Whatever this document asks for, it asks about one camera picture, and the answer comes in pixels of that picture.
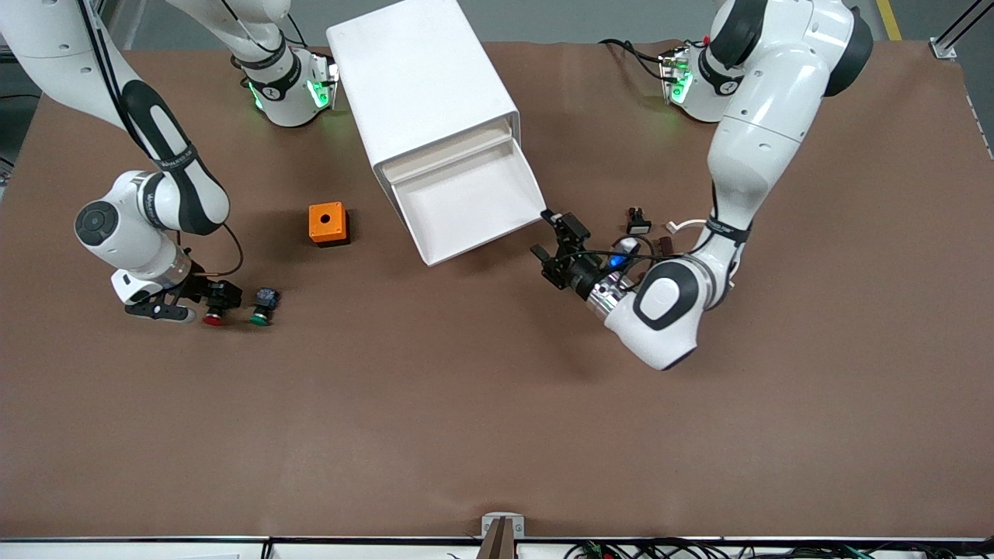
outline gray floor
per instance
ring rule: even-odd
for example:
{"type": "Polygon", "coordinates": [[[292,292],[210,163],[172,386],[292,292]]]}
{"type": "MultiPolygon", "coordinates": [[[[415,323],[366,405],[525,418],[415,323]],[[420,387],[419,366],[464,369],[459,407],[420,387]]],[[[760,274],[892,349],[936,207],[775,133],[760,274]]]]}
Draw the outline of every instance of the gray floor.
{"type": "MultiPolygon", "coordinates": [[[[393,4],[397,0],[296,0],[291,14],[306,40],[327,45],[329,26],[393,4]]],[[[879,38],[886,38],[873,0],[859,6],[879,38]]],[[[704,36],[715,15],[712,0],[461,0],[481,41],[595,43],[606,37],[636,43],[704,36]]],[[[221,43],[164,0],[144,0],[131,39],[135,49],[212,49],[221,43]]]]}
{"type": "MultiPolygon", "coordinates": [[[[0,97],[4,95],[41,93],[16,64],[0,64],[0,97]]],[[[35,114],[38,100],[31,97],[0,98],[0,157],[13,163],[21,150],[21,142],[28,132],[31,117],[35,114]]],[[[0,173],[7,165],[0,162],[0,173]]],[[[0,179],[0,200],[4,187],[0,179]]]]}
{"type": "MultiPolygon", "coordinates": [[[[906,40],[927,40],[945,31],[973,0],[891,0],[906,40]]],[[[988,13],[956,44],[966,90],[983,129],[994,133],[994,13],[988,13]]]]}

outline yellow floor line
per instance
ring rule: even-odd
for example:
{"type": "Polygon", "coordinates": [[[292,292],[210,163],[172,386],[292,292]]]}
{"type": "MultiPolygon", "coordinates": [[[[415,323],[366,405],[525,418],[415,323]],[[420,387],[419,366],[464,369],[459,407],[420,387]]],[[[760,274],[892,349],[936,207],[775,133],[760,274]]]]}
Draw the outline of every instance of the yellow floor line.
{"type": "Polygon", "coordinates": [[[880,9],[880,17],[884,20],[884,28],[887,29],[887,38],[891,41],[900,41],[901,30],[898,29],[898,20],[894,18],[891,1],[877,0],[877,8],[880,9]]]}

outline wire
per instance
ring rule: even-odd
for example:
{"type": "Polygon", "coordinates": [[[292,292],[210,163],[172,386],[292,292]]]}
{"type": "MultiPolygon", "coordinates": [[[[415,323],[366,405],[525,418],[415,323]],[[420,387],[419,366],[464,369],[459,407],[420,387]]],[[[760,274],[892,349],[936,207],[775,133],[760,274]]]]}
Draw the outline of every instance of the wire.
{"type": "Polygon", "coordinates": [[[644,235],[636,235],[636,234],[622,235],[621,237],[618,237],[617,241],[611,243],[611,245],[613,247],[616,247],[618,243],[624,241],[625,239],[637,239],[638,241],[645,243],[645,246],[649,248],[649,254],[653,256],[656,255],[656,246],[653,245],[652,241],[649,241],[649,239],[644,235]]]}
{"type": "Polygon", "coordinates": [[[291,41],[291,42],[292,43],[296,43],[296,44],[300,45],[301,47],[307,49],[308,46],[307,46],[307,42],[304,41],[304,34],[300,33],[300,28],[297,27],[297,22],[293,21],[293,16],[290,15],[289,12],[286,12],[286,19],[290,20],[290,23],[293,24],[293,29],[297,32],[297,37],[300,38],[300,41],[291,41]]]}
{"type": "Polygon", "coordinates": [[[242,268],[242,264],[244,264],[246,261],[246,254],[245,251],[242,250],[242,243],[240,243],[239,238],[235,236],[235,232],[232,231],[232,228],[229,227],[227,223],[221,224],[221,227],[224,227],[228,231],[228,234],[232,236],[232,241],[235,241],[235,246],[238,247],[239,249],[239,263],[236,264],[234,268],[228,270],[227,272],[199,273],[197,274],[197,276],[200,276],[202,278],[223,278],[224,276],[230,276],[231,274],[234,274],[235,272],[240,270],[242,268]]]}
{"type": "MultiPolygon", "coordinates": [[[[251,33],[249,32],[249,28],[246,27],[246,24],[242,23],[242,20],[239,18],[239,15],[236,14],[235,10],[233,10],[232,7],[231,7],[231,5],[228,4],[228,0],[221,0],[221,3],[225,5],[225,8],[228,10],[228,13],[232,14],[232,17],[235,18],[235,23],[239,24],[239,27],[242,28],[242,31],[246,32],[246,37],[248,37],[248,39],[250,41],[252,41],[253,43],[255,43],[255,45],[257,47],[259,47],[260,49],[263,49],[264,51],[270,53],[271,55],[274,55],[274,54],[276,54],[276,53],[279,52],[279,48],[276,48],[276,50],[273,50],[273,51],[271,51],[270,49],[267,49],[266,47],[264,47],[262,45],[262,43],[260,43],[259,41],[257,41],[255,39],[255,37],[253,37],[251,35],[251,33]]],[[[280,35],[280,37],[282,37],[283,36],[283,32],[280,31],[279,35],[280,35]]]]}
{"type": "Polygon", "coordinates": [[[35,99],[42,98],[41,95],[35,95],[34,93],[16,93],[13,95],[0,95],[0,99],[16,99],[18,97],[34,97],[35,99]]]}
{"type": "Polygon", "coordinates": [[[563,559],[570,559],[570,556],[573,555],[573,552],[577,551],[578,549],[583,549],[583,544],[578,543],[577,545],[575,545],[575,546],[571,547],[570,549],[568,549],[566,551],[566,554],[563,555],[563,559]]]}
{"type": "Polygon", "coordinates": [[[616,555],[618,559],[633,559],[627,551],[621,549],[621,547],[613,544],[604,544],[604,549],[616,555]]]}
{"type": "Polygon", "coordinates": [[[151,158],[151,153],[148,152],[148,148],[146,148],[144,142],[141,141],[141,138],[138,136],[138,132],[134,129],[134,124],[131,122],[131,117],[128,116],[127,110],[124,109],[124,105],[121,103],[120,88],[117,86],[117,77],[114,74],[114,68],[110,62],[110,55],[107,50],[106,41],[103,40],[103,34],[99,29],[95,30],[93,28],[93,21],[84,0],[77,0],[76,3],[80,7],[80,15],[83,17],[83,26],[86,28],[86,35],[89,38],[89,45],[93,49],[93,58],[96,60],[96,65],[100,70],[100,77],[103,79],[103,84],[107,89],[107,94],[110,96],[110,103],[117,112],[117,117],[120,118],[121,125],[124,126],[124,130],[131,137],[131,141],[136,143],[138,147],[141,148],[142,152],[151,158]]]}
{"type": "Polygon", "coordinates": [[[664,51],[664,52],[660,53],[658,56],[653,57],[651,55],[647,55],[645,53],[642,53],[642,52],[636,50],[635,46],[631,44],[631,41],[619,41],[617,39],[604,39],[603,41],[598,41],[597,43],[599,45],[617,45],[618,47],[621,47],[622,49],[624,49],[625,51],[627,51],[631,55],[634,55],[635,60],[637,60],[638,64],[641,65],[642,70],[644,70],[645,72],[647,72],[649,74],[649,76],[652,76],[653,78],[655,78],[656,80],[659,80],[660,82],[666,82],[667,84],[676,84],[677,83],[676,78],[670,78],[670,77],[667,77],[667,76],[662,76],[662,75],[656,74],[651,68],[649,68],[648,65],[645,64],[645,62],[649,61],[649,62],[652,62],[652,63],[655,63],[655,64],[659,64],[660,58],[676,52],[677,49],[679,49],[679,47],[677,49],[670,49],[669,51],[664,51]]]}
{"type": "Polygon", "coordinates": [[[723,550],[720,547],[715,547],[714,545],[711,545],[710,543],[705,543],[705,542],[699,541],[699,542],[697,542],[697,546],[700,547],[701,549],[703,549],[705,551],[705,553],[708,554],[708,557],[715,556],[715,555],[712,554],[712,552],[714,552],[714,553],[720,554],[721,557],[722,557],[722,559],[732,559],[732,557],[729,556],[729,554],[726,553],[725,550],[723,550]]]}
{"type": "Polygon", "coordinates": [[[656,261],[656,262],[662,262],[662,261],[665,261],[665,260],[673,260],[675,258],[678,258],[678,257],[682,256],[682,255],[670,255],[670,256],[662,257],[662,256],[658,256],[658,255],[632,255],[632,254],[629,254],[629,253],[618,253],[618,252],[615,252],[615,251],[576,251],[575,253],[569,253],[569,254],[566,254],[566,255],[562,255],[560,257],[553,257],[552,260],[558,262],[560,260],[565,260],[565,259],[570,259],[570,258],[575,258],[575,257],[582,257],[582,256],[586,256],[586,255],[598,255],[598,256],[603,256],[603,257],[625,257],[627,259],[633,259],[633,260],[651,260],[651,261],[656,261]]]}

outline metal frame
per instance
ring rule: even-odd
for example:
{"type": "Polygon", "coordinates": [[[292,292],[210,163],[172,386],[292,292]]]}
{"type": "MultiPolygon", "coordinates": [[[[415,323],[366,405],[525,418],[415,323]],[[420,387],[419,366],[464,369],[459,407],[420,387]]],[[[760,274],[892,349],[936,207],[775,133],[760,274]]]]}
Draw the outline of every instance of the metal frame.
{"type": "Polygon", "coordinates": [[[931,44],[932,53],[935,57],[941,60],[955,60],[956,50],[953,45],[970,30],[981,18],[987,15],[987,12],[994,8],[994,0],[975,0],[973,5],[971,5],[961,16],[957,19],[949,29],[946,29],[942,35],[932,37],[928,40],[931,44]]]}

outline small electronic component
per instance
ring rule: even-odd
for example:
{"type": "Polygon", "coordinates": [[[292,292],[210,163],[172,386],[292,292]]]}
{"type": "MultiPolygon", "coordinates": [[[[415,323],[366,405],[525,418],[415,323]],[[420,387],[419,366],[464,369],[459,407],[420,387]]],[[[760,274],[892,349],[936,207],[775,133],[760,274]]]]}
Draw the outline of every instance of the small electronic component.
{"type": "Polygon", "coordinates": [[[248,320],[256,326],[269,326],[272,312],[279,306],[279,291],[263,287],[255,293],[255,312],[248,320]]]}
{"type": "Polygon", "coordinates": [[[668,236],[660,237],[656,241],[656,249],[659,251],[659,255],[663,257],[670,257],[677,254],[673,250],[673,238],[668,236]]]}
{"type": "Polygon", "coordinates": [[[338,247],[352,242],[349,213],[341,202],[315,204],[307,212],[308,235],[318,247],[338,247]]]}
{"type": "Polygon", "coordinates": [[[225,311],[240,306],[242,306],[242,290],[240,288],[227,280],[212,282],[208,284],[207,314],[204,315],[204,323],[220,326],[225,311]]]}
{"type": "Polygon", "coordinates": [[[646,235],[652,231],[652,222],[642,216],[642,208],[628,208],[628,235],[646,235]]]}

